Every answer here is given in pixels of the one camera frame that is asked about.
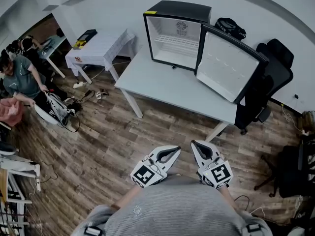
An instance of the yellow sticker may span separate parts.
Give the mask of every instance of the yellow sticker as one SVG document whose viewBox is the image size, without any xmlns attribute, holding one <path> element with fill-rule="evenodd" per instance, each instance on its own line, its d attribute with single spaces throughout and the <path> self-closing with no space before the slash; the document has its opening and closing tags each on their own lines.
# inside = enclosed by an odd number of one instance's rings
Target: yellow sticker
<svg viewBox="0 0 315 236">
<path fill-rule="evenodd" d="M 156 14 L 157 11 L 146 11 L 144 14 Z"/>
</svg>

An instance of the person's hand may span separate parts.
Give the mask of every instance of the person's hand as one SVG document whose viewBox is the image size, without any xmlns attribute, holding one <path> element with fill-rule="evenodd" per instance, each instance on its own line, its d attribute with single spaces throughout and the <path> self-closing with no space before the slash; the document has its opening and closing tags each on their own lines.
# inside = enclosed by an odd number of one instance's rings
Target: person's hand
<svg viewBox="0 0 315 236">
<path fill-rule="evenodd" d="M 33 108 L 35 105 L 35 101 L 33 99 L 28 99 L 29 105 Z"/>
<path fill-rule="evenodd" d="M 39 88 L 42 92 L 48 92 L 48 88 L 45 85 L 41 85 Z"/>
</svg>

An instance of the pink cloth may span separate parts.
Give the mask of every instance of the pink cloth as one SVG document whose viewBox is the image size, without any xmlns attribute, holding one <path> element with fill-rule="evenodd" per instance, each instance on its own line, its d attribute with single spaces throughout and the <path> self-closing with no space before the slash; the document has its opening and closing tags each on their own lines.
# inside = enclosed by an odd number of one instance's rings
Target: pink cloth
<svg viewBox="0 0 315 236">
<path fill-rule="evenodd" d="M 0 121 L 13 127 L 22 119 L 24 105 L 15 98 L 0 100 Z"/>
</svg>

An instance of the person in green t-shirt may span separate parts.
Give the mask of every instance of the person in green t-shirt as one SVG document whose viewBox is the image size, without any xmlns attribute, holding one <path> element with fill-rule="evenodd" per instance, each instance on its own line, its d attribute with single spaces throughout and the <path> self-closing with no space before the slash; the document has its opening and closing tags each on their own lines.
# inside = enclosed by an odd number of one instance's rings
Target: person in green t-shirt
<svg viewBox="0 0 315 236">
<path fill-rule="evenodd" d="M 24 56 L 17 56 L 11 60 L 7 52 L 3 50 L 0 57 L 0 72 L 5 74 L 3 85 L 11 96 L 31 107 L 36 103 L 37 106 L 52 116 L 53 113 L 44 92 L 51 91 L 58 95 L 61 100 L 67 99 L 67 93 L 46 80 L 31 61 Z"/>
</svg>

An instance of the green t-shirt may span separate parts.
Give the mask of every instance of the green t-shirt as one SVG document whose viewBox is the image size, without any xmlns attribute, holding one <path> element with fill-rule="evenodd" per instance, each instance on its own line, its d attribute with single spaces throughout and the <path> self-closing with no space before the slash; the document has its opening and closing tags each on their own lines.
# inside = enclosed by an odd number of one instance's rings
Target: green t-shirt
<svg viewBox="0 0 315 236">
<path fill-rule="evenodd" d="M 24 56 L 17 56 L 13 60 L 13 75 L 5 75 L 3 85 L 10 95 L 15 92 L 24 94 L 26 97 L 34 99 L 39 93 L 40 88 L 31 72 L 28 71 L 31 61 Z M 42 83 L 45 77 L 39 73 Z"/>
</svg>

